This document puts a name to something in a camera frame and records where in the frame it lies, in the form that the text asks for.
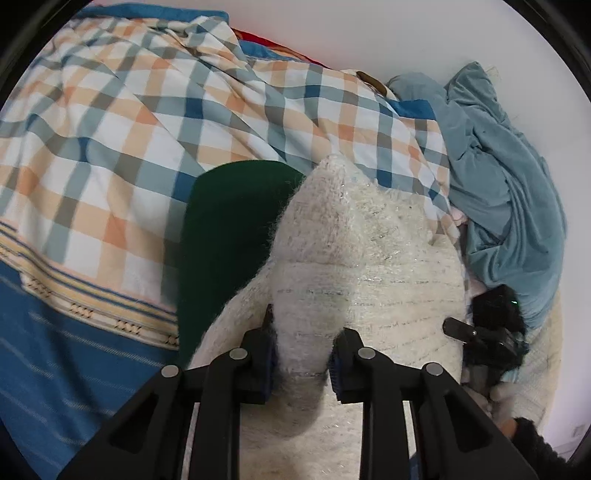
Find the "gloved right hand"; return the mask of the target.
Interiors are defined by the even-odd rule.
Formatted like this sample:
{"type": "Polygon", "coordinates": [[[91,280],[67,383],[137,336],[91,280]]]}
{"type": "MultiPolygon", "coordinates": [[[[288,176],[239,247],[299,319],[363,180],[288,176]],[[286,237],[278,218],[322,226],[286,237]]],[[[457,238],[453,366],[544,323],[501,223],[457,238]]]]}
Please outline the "gloved right hand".
{"type": "Polygon", "coordinates": [[[512,439],[517,431],[517,421],[513,417],[513,407],[518,387],[514,383],[506,382],[492,385],[489,380],[487,366],[463,367],[461,384],[466,393],[501,432],[507,438],[512,439]]]}

